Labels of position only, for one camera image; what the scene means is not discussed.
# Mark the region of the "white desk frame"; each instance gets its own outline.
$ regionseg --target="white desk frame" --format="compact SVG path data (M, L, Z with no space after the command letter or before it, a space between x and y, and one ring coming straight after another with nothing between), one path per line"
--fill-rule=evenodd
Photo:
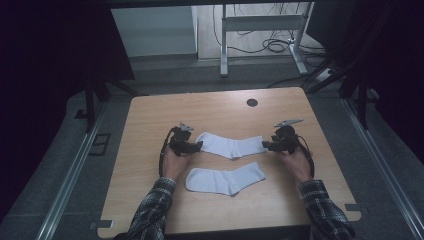
M311 5L312 2L308 2L305 11L296 15L234 17L227 17L226 5L222 5L221 77L228 76L227 32L272 30L298 30L296 39L290 41L289 49L300 75L306 75L308 71L299 55L299 45L305 32Z

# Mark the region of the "white sock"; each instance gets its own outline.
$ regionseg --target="white sock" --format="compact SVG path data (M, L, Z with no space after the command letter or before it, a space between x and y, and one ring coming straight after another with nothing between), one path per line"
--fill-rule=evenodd
M267 149L262 146L262 136L243 140L233 140L205 132L197 137L196 142L200 141L203 141L202 151L217 154L229 159L267 151Z
M234 195L242 189L265 179L257 162L233 171L193 168L187 176L186 188L194 192Z

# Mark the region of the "sleeve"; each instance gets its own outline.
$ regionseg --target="sleeve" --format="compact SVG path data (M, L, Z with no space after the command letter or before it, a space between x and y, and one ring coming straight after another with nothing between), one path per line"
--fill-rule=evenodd
M311 219L314 240L353 239L355 230L343 211L331 201L321 180L301 183L299 190Z
M135 212L125 239L164 239L166 216L175 187L175 181L169 178L162 177L155 182Z

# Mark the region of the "white wall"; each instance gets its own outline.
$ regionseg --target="white wall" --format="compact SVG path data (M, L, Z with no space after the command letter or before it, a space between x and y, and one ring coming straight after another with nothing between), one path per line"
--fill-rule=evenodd
M197 52L196 8L112 9L128 57Z

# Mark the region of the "wooden table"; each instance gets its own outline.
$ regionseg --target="wooden table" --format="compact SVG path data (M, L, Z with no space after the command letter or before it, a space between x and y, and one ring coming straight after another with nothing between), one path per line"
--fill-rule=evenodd
M258 101L256 107L247 105L251 98ZM190 142L203 132L232 139L261 135L271 140L275 124L296 118L304 119L294 128L314 154L315 178L324 181L331 199L350 221L359 220L360 212L346 210L345 204L355 200L302 89L189 93L133 99L101 217L113 220L113 226L99 228L99 236L128 231L134 212L159 177L159 152L166 134L180 122L195 129ZM266 180L234 197L185 188L186 176L194 167L234 170L254 161ZM173 199L168 234L309 224L294 179L273 152L237 160L197 153L180 177Z

